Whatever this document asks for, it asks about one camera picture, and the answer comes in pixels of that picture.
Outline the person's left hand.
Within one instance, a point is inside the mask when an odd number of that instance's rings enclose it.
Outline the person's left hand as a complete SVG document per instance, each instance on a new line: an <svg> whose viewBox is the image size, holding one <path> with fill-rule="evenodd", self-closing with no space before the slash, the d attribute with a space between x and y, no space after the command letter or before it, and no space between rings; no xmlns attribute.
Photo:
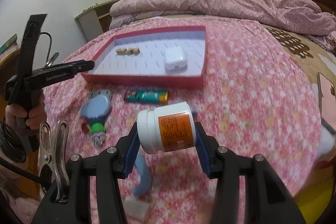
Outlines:
<svg viewBox="0 0 336 224"><path fill-rule="evenodd" d="M42 94L39 97L38 106L31 109L29 112L18 104L7 105L5 108L5 122L12 129L17 126L17 118L23 118L26 125L32 129L37 130L42 122L47 120L47 114L45 112L45 97Z"/></svg>

